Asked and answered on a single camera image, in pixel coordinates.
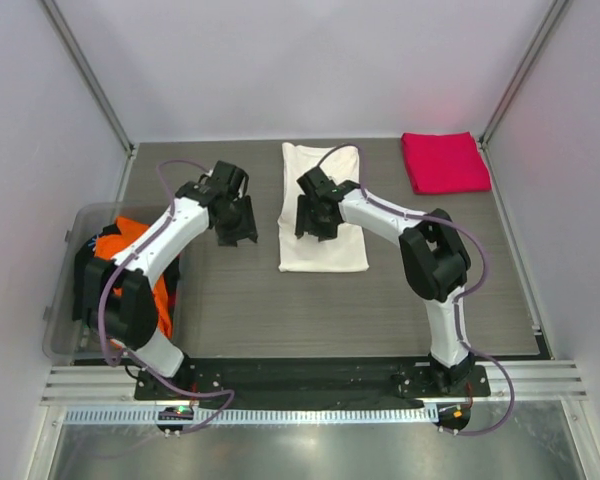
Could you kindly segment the white t-shirt with red print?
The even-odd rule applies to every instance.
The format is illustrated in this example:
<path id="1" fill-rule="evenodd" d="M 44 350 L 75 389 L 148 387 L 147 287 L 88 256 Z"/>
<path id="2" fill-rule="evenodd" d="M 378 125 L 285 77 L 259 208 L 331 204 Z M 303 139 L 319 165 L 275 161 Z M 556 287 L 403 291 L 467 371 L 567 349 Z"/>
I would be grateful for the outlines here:
<path id="1" fill-rule="evenodd" d="M 331 154 L 327 148 L 282 144 L 283 203 L 277 223 L 281 272 L 355 273 L 369 268 L 362 228 L 350 224 L 338 227 L 337 237 L 321 241 L 305 234 L 295 235 L 297 200 L 302 190 L 297 180 L 317 166 L 328 178 L 340 184 L 359 180 L 359 151 L 344 147 Z"/>

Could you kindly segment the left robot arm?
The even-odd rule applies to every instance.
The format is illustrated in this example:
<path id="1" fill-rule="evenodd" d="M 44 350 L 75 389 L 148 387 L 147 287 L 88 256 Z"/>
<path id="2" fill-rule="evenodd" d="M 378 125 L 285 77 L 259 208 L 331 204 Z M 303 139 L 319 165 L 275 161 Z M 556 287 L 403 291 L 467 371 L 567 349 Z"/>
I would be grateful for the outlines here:
<path id="1" fill-rule="evenodd" d="M 191 358 L 158 326 L 153 289 L 185 247 L 209 230 L 224 246 L 257 240 L 248 184 L 245 170 L 219 161 L 198 180 L 167 188 L 166 210 L 129 246 L 86 264 L 82 319 L 97 333 L 109 366 L 129 357 L 170 398 L 199 396 Z"/>

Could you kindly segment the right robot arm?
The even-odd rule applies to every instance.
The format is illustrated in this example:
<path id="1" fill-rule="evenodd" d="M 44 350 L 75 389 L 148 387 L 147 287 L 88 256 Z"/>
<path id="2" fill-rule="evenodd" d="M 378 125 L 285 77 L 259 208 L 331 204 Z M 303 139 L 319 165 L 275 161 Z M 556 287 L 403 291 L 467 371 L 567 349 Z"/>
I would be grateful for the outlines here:
<path id="1" fill-rule="evenodd" d="M 464 390 L 475 365 L 463 299 L 471 260 L 447 212 L 423 213 L 391 204 L 354 181 L 335 183 L 319 167 L 300 176 L 297 184 L 298 238 L 334 240 L 341 226 L 353 225 L 399 248 L 407 283 L 425 304 L 432 386 L 447 396 Z"/>

